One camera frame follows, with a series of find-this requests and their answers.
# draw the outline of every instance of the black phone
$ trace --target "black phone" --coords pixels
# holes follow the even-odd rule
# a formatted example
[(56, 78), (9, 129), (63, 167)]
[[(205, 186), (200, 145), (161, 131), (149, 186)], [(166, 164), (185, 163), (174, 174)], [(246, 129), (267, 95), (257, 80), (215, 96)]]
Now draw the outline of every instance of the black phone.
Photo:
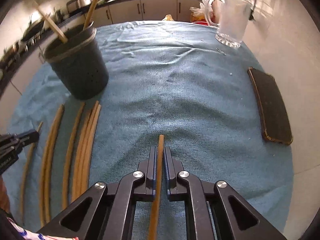
[(293, 137), (289, 118), (275, 78), (253, 67), (248, 74), (258, 103), (262, 137), (290, 145)]

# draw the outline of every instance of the blue cloth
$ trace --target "blue cloth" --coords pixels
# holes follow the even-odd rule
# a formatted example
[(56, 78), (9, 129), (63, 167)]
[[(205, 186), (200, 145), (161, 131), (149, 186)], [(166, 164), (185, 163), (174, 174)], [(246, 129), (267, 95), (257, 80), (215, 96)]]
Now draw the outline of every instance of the blue cloth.
[[(202, 180), (223, 179), (276, 228), (283, 230), (291, 200), (291, 148), (266, 143), (249, 66), (262, 69), (245, 44), (229, 48), (215, 30), (180, 22), (131, 22), (98, 28), (96, 39), (109, 70), (106, 89), (96, 99), (102, 110), (95, 134), (90, 185), (119, 181), (148, 158), (150, 146), (165, 135), (165, 145), (185, 170)], [(226, 53), (219, 53), (216, 48)], [(49, 127), (59, 105), (65, 113), (55, 147), (51, 212), (61, 211), (63, 164), (80, 102), (45, 63), (23, 93), (9, 132), (44, 121), (26, 188), (25, 227), (40, 228), (38, 184)], [(11, 210), (19, 222), (19, 187), (26, 161), (6, 173)], [(150, 203), (138, 203), (132, 239), (145, 239)], [(158, 239), (186, 239), (183, 203), (169, 203), (162, 192)]]

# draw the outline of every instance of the perforated container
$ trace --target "perforated container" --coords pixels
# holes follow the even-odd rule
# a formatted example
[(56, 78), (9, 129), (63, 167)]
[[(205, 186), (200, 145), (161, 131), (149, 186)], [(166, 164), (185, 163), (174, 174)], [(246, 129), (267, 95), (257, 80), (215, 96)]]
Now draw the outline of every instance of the perforated container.
[(50, 63), (65, 87), (77, 99), (85, 100), (100, 93), (108, 83), (109, 74), (95, 39), (97, 29), (82, 31), (78, 25), (67, 32), (67, 43), (58, 38), (44, 51), (44, 59)]

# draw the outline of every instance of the black metal bracket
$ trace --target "black metal bracket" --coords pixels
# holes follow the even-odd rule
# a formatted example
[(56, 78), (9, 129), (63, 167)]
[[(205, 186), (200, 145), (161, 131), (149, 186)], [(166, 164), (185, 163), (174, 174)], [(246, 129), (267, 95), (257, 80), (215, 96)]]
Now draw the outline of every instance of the black metal bracket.
[[(152, 202), (156, 189), (156, 147), (137, 171), (119, 182), (97, 182), (38, 233), (80, 240), (130, 240), (137, 201)], [(285, 240), (228, 183), (210, 183), (184, 170), (164, 148), (169, 201), (184, 201), (187, 240)]]
[(163, 161), (169, 201), (185, 203), (187, 240), (215, 239), (207, 202), (218, 240), (286, 239), (225, 181), (210, 183), (185, 171), (169, 147)]
[(97, 182), (38, 233), (80, 240), (131, 239), (136, 202), (152, 202), (156, 192), (156, 147), (137, 171), (119, 182)]
[(29, 130), (20, 134), (5, 134), (0, 136), (0, 175), (4, 173), (18, 159), (22, 148), (37, 142), (39, 133)]

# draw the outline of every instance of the glass jug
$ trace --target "glass jug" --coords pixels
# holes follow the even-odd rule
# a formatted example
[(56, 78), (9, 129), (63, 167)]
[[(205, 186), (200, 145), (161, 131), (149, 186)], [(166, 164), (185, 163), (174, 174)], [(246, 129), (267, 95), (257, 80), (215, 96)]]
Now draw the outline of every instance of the glass jug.
[(212, 1), (206, 0), (205, 20), (208, 26), (217, 28), (216, 39), (221, 43), (239, 48), (251, 13), (251, 3), (246, 0), (220, 0), (222, 7), (219, 24), (210, 19)]

